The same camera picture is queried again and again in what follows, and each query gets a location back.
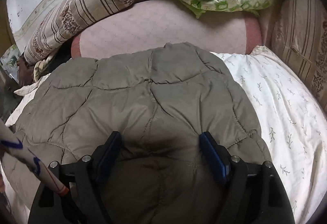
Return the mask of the floral green white fabric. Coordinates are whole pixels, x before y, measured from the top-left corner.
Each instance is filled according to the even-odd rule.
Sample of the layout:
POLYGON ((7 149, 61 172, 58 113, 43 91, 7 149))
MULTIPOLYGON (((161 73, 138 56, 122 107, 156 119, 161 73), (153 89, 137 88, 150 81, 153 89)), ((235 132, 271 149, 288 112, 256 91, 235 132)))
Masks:
POLYGON ((17 61, 19 60, 21 54, 19 48, 16 44, 13 44, 8 50, 5 51, 1 57, 1 66, 7 72, 7 74, 14 78, 18 78, 19 67, 17 61))

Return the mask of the dark brown garment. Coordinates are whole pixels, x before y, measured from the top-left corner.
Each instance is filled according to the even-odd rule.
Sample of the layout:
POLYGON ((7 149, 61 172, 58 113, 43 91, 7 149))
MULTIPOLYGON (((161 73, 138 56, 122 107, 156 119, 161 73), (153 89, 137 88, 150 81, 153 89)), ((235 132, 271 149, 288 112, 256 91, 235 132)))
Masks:
POLYGON ((20 87, 29 86, 34 82, 33 71, 34 66, 28 64, 24 55, 20 56, 17 60, 18 66, 18 83, 20 87))

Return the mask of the beige striped pillow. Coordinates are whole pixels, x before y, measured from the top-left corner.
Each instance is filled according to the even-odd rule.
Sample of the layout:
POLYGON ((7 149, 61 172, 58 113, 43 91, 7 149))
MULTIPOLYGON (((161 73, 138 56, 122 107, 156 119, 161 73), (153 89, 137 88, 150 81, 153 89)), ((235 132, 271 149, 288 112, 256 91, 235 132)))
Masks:
POLYGON ((320 0, 285 0, 272 50, 326 110, 326 9, 320 0))

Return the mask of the pink bed sheet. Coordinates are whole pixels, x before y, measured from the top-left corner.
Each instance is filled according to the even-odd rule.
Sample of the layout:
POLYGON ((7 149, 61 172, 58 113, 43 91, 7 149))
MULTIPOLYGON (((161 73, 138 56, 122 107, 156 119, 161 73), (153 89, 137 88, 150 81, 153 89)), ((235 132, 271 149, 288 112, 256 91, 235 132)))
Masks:
POLYGON ((101 59, 183 42, 216 53, 250 54, 262 44, 262 34, 249 12, 208 11, 196 18, 178 1, 149 0, 85 29, 74 38, 71 55, 101 59))

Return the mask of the white leaf print duvet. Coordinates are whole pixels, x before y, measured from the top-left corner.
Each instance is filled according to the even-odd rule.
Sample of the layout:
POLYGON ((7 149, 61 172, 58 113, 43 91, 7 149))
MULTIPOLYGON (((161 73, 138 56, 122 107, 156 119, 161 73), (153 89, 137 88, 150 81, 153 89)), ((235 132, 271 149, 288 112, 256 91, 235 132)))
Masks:
MULTIPOLYGON (((250 55, 215 54, 249 98, 261 136, 286 189, 291 219, 306 223, 326 193, 326 115, 296 74, 270 49, 250 55)), ((23 100, 6 122, 15 128, 39 83, 19 90, 23 100)))

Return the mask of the striped floral folded quilt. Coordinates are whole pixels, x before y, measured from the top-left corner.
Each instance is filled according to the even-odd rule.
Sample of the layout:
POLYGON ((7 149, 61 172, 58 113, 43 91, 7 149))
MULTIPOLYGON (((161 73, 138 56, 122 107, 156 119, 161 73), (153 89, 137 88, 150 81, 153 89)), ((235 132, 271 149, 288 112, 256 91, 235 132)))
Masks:
POLYGON ((134 1, 63 0, 34 31, 24 50, 25 60, 35 65, 84 29, 128 8, 134 1))

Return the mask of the olive quilted puffer jacket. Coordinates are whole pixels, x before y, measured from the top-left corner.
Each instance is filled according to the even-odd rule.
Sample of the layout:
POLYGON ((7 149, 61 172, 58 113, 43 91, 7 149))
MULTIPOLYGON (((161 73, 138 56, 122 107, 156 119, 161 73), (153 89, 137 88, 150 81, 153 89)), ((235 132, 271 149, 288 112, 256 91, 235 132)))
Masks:
POLYGON ((209 223, 221 198, 198 146, 210 132, 246 162, 270 152, 243 88, 189 43, 60 65, 25 106, 16 135, 45 164, 76 162, 113 131, 124 146, 103 202, 115 223, 209 223))

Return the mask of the cream patterned cloth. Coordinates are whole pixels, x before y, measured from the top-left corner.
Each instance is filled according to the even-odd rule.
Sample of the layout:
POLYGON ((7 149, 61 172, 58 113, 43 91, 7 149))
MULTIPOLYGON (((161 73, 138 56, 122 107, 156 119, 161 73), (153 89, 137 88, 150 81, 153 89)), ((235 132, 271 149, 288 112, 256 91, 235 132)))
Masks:
POLYGON ((53 60, 55 54, 50 54, 47 58, 44 60, 38 61, 33 69, 33 80, 34 82, 38 82, 41 78, 41 74, 47 69, 50 62, 53 60))

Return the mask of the white pole with blue markings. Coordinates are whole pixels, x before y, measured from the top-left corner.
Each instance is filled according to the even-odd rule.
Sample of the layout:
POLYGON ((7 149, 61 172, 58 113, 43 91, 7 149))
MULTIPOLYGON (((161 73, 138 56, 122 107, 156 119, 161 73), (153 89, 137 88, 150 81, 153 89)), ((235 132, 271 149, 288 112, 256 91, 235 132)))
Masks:
POLYGON ((1 148, 25 164, 34 176, 58 195, 66 195, 69 189, 13 134, 1 121, 1 148))

